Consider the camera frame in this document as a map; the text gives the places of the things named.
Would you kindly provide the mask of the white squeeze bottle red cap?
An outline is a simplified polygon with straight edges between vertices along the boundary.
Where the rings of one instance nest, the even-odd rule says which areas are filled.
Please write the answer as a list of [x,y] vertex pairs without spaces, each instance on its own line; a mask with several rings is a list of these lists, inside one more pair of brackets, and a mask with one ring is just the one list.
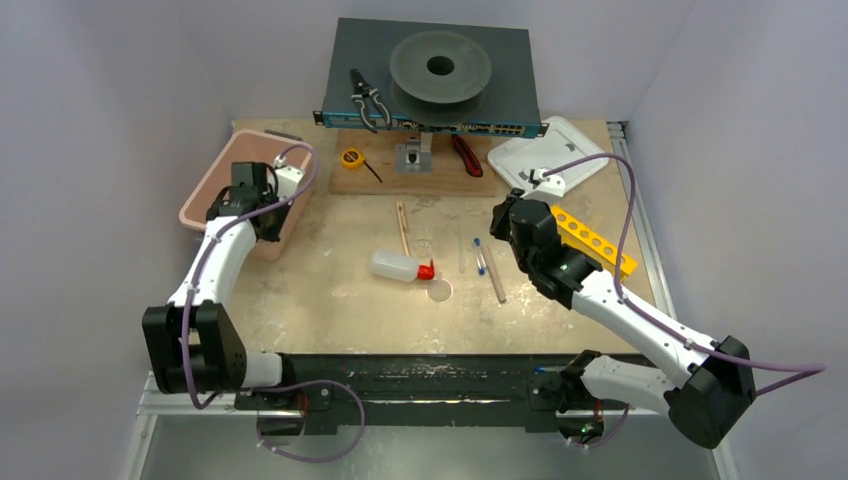
[[416,258],[386,250],[376,250],[372,254],[369,270],[374,275],[402,282],[430,281],[436,276],[433,261],[428,265],[420,264]]

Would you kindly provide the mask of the wooden stick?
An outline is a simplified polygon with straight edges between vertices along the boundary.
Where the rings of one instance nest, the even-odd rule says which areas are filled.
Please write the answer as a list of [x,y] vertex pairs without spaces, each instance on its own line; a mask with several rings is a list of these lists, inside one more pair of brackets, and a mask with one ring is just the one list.
[[396,214],[397,214],[397,220],[398,220],[398,226],[399,226],[399,232],[400,232],[400,238],[401,238],[401,242],[402,242],[403,251],[404,251],[405,255],[409,256],[410,255],[410,249],[409,249],[409,242],[408,242],[408,226],[407,226],[407,222],[406,222],[404,205],[401,201],[396,202]]

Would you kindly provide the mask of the test tube blue cap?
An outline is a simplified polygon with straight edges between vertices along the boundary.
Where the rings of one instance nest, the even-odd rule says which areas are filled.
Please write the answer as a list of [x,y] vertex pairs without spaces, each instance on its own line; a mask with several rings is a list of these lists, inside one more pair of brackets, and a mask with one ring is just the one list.
[[483,276],[486,273],[486,261],[483,255],[480,238],[475,237],[472,241],[472,245],[475,252],[478,274]]

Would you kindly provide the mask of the yellow test tube rack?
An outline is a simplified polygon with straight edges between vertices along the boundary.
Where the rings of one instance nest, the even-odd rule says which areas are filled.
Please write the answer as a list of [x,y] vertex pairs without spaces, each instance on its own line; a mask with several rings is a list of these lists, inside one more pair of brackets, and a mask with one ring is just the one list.
[[550,207],[556,222],[561,242],[580,250],[596,260],[608,272],[614,274],[619,256],[618,247],[580,222],[558,205]]

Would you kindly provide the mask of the pink plastic bin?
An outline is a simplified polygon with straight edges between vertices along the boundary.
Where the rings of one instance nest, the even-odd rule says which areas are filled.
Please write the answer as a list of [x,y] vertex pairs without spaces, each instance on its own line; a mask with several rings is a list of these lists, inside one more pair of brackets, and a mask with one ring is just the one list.
[[[271,165],[277,156],[295,144],[298,144],[297,140],[260,131],[235,132],[181,207],[178,215],[180,222],[189,229],[203,232],[209,207],[219,191],[229,185],[232,163],[254,161]],[[275,262],[280,258],[316,186],[317,180],[314,180],[312,185],[293,201],[282,227],[281,240],[259,241],[249,254],[251,258],[268,262]]]

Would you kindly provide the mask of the small glass beaker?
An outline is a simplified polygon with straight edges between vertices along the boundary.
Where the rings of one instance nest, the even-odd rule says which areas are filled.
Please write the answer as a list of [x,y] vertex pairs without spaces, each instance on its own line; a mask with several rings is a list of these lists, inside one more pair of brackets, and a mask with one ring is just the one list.
[[412,231],[413,250],[420,259],[429,259],[433,256],[434,235],[430,228],[419,227]]

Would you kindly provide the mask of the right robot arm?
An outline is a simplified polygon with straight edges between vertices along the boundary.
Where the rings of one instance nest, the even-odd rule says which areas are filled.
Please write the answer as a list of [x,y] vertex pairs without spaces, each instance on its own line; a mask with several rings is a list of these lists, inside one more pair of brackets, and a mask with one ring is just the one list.
[[559,372],[560,411],[613,400],[666,416],[686,439],[714,449],[757,397],[747,346],[718,341],[663,314],[583,251],[564,244],[548,204],[512,190],[492,211],[491,235],[549,300],[601,324],[648,360],[586,350]]

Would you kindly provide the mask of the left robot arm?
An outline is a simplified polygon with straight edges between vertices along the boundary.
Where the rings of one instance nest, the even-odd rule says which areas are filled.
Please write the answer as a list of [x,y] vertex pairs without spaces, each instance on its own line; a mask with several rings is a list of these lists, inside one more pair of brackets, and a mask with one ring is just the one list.
[[236,162],[206,211],[202,244],[178,289],[148,308],[142,330],[159,390],[166,394],[276,387],[279,354],[249,351],[227,312],[242,266],[261,241],[278,242],[305,172],[276,162]]

